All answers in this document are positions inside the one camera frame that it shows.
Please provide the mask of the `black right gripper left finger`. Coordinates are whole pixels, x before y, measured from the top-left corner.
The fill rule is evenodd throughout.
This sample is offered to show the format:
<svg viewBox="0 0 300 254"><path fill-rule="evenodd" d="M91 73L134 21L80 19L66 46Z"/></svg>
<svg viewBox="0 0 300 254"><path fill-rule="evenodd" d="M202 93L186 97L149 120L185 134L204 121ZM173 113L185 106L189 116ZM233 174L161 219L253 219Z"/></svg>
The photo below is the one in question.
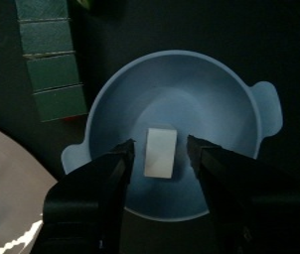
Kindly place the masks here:
<svg viewBox="0 0 300 254"><path fill-rule="evenodd" d="M52 186L30 254L119 254L133 163L134 142L129 140Z"/></svg>

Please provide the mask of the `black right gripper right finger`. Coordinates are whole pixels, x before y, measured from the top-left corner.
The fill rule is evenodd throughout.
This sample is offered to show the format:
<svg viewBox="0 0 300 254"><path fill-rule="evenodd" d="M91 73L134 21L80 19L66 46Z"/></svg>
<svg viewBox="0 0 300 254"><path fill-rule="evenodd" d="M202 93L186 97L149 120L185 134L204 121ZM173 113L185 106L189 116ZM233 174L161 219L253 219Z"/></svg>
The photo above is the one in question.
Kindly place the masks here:
<svg viewBox="0 0 300 254"><path fill-rule="evenodd" d="M300 185L283 171L194 136L188 154L220 254L300 254Z"/></svg>

